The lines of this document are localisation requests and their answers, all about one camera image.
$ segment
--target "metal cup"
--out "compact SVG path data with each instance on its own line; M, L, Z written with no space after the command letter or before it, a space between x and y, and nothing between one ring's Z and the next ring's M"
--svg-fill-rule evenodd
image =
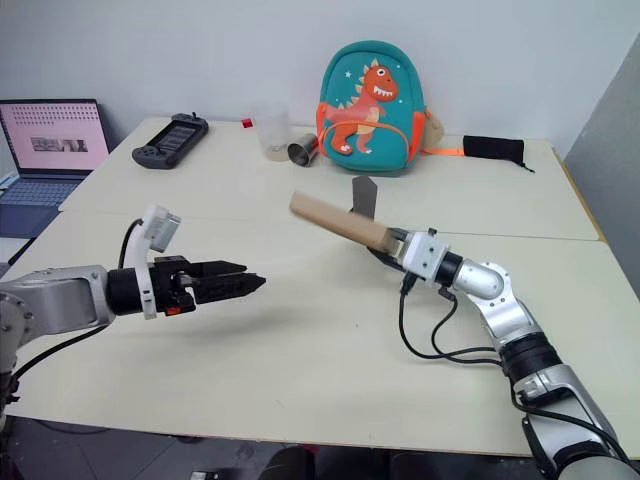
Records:
M318 137L313 133L306 133L298 140L289 144L287 148L289 159L296 165L308 167L313 157L318 153Z

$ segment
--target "white table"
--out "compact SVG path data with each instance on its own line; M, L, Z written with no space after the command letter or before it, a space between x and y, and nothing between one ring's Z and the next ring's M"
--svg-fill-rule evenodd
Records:
M131 151L168 121L142 122L61 210L137 216L156 202L183 216L287 223L287 205L295 189L351 206L356 173L324 157L308 169L269 161L260 153L254 129L240 123L211 122L209 134L174 170L140 167ZM536 174L507 161L420 157L401 175L374 176L379 187L376 218L393 226L431 226L451 233L597 239L551 145L527 140L525 161Z
M23 377L21 400L8 413L186 435L530 453L499 370L420 361L405 350L397 331L398 273L286 210L278 215L287 221L184 218L167 254L243 263L266 285L192 314L118 318ZM113 268L131 218L64 212L7 278L49 266ZM515 292L606 412L627 453L640 456L640 383L632 380L640 365L640 306L607 245L440 238L459 254L510 271ZM428 332L449 307L416 286L406 311L411 340L426 349ZM65 337L32 342L20 350L20 362ZM478 314L462 300L443 345L487 342Z

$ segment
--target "laptop keyboard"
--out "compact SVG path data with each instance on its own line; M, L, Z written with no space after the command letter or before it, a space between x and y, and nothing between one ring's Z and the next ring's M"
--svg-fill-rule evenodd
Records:
M18 180L0 196L0 205L57 207L77 186L77 183Z

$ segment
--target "laptop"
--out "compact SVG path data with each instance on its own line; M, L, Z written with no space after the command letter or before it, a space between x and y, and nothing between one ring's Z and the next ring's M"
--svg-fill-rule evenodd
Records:
M98 105L0 100L0 123L19 175L0 196L0 237L35 238L109 155Z

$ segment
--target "black cable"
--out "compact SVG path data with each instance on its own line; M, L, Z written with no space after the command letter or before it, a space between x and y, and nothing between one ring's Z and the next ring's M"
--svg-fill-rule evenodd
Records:
M44 420L37 420L37 419L33 419L34 422L36 422L38 425L42 425L44 428L51 430L53 432L57 432L57 433L64 433L67 435L96 435L98 433L104 433L104 432L108 432L109 430L111 430L110 428L97 428L95 430L80 430L78 432L73 431L73 430L66 430L64 428L60 428L60 427L54 427L53 425L49 425L47 422L45 422Z
M447 300L451 300L453 302L453 306L451 307L451 310L449 311L449 313L447 313L445 315L445 317L440 320L438 322L438 324L433 328L433 330L431 331L431 346L433 347L433 349L438 352L440 355L446 355L447 356L447 360L451 360L452 362L456 362L456 363L476 363L473 360L465 360L462 358L450 358L451 355L461 355L463 353L472 353L472 352L492 352L495 353L495 349L492 347L473 347L473 348L465 348L463 350L457 350L455 352L443 352L442 350L440 350L440 348L438 347L438 344L436 343L436 335L438 333L438 330L440 330L440 328L447 323L447 321L453 317L453 315L456 313L456 310L458 310L458 298L451 292L448 292L444 287L442 287L440 289L440 291L438 292L440 293L440 295L442 295L443 297L445 297Z
M446 360L450 360L452 362L457 362L457 363L466 363L466 364L491 364L491 365L497 365L499 367L502 367L502 363L500 363L500 361L498 360L494 360L491 358L474 358L474 359L461 359L461 358L456 358L453 355L462 355L465 353L472 353L472 352L477 352L477 351L481 351L484 352L486 347L473 347L473 348L465 348L462 350L454 350L453 352L447 352L447 353L438 353L437 355L429 355L426 353L422 353L419 352L418 350L416 350L415 348L413 348L413 346L411 345L411 343L409 343L409 340L407 339L407 336L405 334L404 331L404 300L405 297L407 296L406 293L401 292L400 293L400 307L399 307L399 314L398 314L398 328L400 330L400 337L402 338L402 341L405 345L405 347L407 347L407 349L413 353L416 357L420 357L420 358L424 358L427 360L439 360L441 358L444 358ZM448 320L449 318L451 318L451 316L453 315L452 312L449 312L448 314L448 318L446 318L446 320Z
M118 258L118 268L124 267L124 257L127 254L127 245L129 245L129 237L131 237L131 233L133 232L133 229L136 228L137 225L142 225L141 218L136 218L133 222L131 222L131 225L129 225L129 228L127 228L127 231L124 234L124 238L122 239L122 246L120 247L120 257Z
M609 435L607 432L605 432L601 428L598 428L589 422L585 422L584 420L580 420L579 418L571 417L569 415L563 415L561 413L549 412L547 410L541 410L539 408L522 405L518 403L518 400L516 398L516 392L513 389L513 385L510 386L510 391L511 391L511 403L513 404L514 407L516 407L521 412L524 412L529 415L537 415L539 417L551 418L553 420L559 420L561 422L572 423L573 425L577 425L578 427L586 428L587 430L600 436L605 442L607 442L611 446L611 448L613 448L613 450L616 452L616 455L618 455L620 460L622 460L624 463L626 463L627 465L629 465L631 468L635 470L635 467L631 463L631 460L629 459L627 454L624 452L624 450L622 449L618 441L612 435Z
M101 327L94 328L93 330L91 330L91 331L89 331L87 333L83 333L82 335L78 335L77 337L73 337L73 338L70 338L69 340L65 340L64 342L59 343L59 344L51 347L48 350L45 350L40 355L37 355L36 357L32 358L27 363L25 363L22 367L20 367L18 369L18 371L13 374L13 381L17 383L17 381L20 379L20 377L22 377L25 373L27 373L29 370L31 370L31 368L35 367L38 363L40 363L45 358L50 357L54 353L59 352L63 348L66 348L66 347L68 347L70 345L73 345L74 343L78 343L81 340L84 340L86 338L92 337L96 333L100 333L102 330L107 328L107 326L108 325L103 325Z

